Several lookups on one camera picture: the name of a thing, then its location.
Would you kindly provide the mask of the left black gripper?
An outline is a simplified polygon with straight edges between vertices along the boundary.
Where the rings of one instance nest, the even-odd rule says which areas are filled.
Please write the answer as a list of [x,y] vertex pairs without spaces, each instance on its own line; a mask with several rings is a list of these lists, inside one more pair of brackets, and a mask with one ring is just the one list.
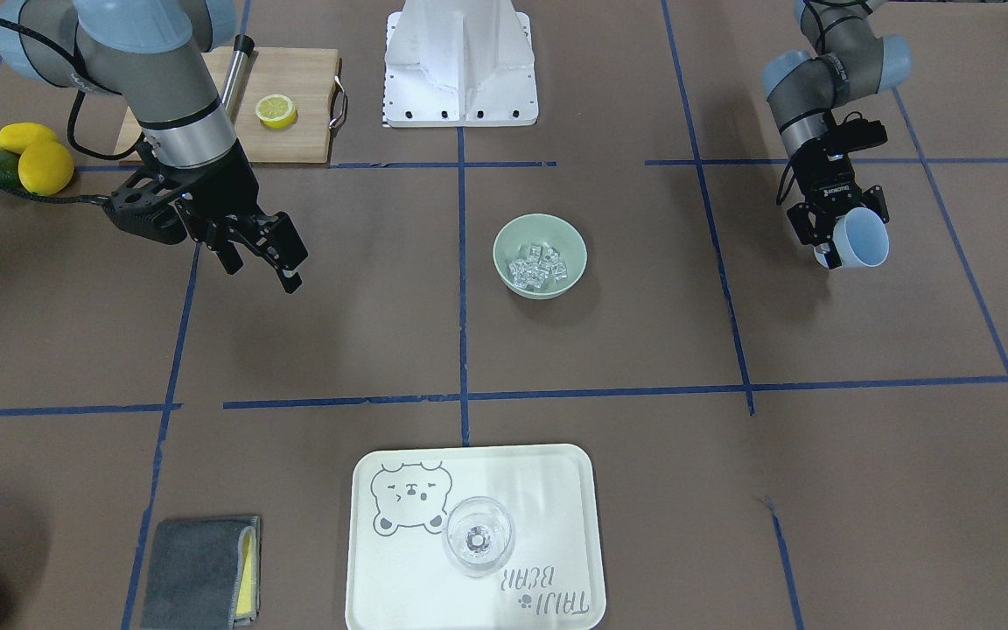
[[891,216],[883,187],[860,188],[851,154],[833,152],[831,131],[837,123],[832,118],[827,121],[828,130],[805,141],[788,161],[787,168],[803,196],[788,209],[788,220],[800,243],[815,249],[828,269],[836,269],[844,266],[835,244],[837,219],[855,207],[869,208],[883,224],[888,224]]

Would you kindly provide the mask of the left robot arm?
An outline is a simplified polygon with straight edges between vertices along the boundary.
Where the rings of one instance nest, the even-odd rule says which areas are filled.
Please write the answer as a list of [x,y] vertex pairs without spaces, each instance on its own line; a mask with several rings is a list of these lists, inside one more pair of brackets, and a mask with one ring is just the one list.
[[891,251],[883,188],[856,181],[851,155],[884,144],[885,125],[837,108],[898,87],[911,75],[912,54],[899,35],[877,36],[869,18],[879,1],[796,1],[794,16],[809,49],[769,61],[761,87],[787,152],[775,202],[793,187],[787,210],[803,246],[825,269],[876,268]]

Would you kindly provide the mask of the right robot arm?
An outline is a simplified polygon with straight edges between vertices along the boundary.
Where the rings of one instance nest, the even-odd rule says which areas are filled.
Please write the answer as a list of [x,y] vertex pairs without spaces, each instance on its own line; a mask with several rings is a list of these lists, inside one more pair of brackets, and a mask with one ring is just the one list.
[[143,131],[143,167],[101,206],[121,231],[163,244],[192,238],[228,274],[243,246],[283,289],[303,282],[303,240],[283,212],[257,206],[257,180],[204,59],[235,40],[232,1],[5,1],[0,55],[16,72],[62,88],[120,95]]

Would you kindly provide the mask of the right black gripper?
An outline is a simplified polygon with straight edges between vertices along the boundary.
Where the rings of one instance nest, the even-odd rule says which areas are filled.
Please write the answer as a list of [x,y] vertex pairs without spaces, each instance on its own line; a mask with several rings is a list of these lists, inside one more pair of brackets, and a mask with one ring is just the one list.
[[243,267],[237,248],[260,256],[287,294],[299,290],[298,267],[308,258],[291,217],[267,215],[257,204],[259,183],[247,154],[232,144],[224,155],[192,168],[173,168],[181,187],[178,210],[191,236],[220,260],[228,275]]

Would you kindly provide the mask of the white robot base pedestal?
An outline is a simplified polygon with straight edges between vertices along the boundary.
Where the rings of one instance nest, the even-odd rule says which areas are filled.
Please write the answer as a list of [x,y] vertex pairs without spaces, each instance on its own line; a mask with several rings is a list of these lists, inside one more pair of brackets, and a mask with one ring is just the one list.
[[531,21],[511,1],[407,1],[389,13],[385,36],[387,127],[537,123]]

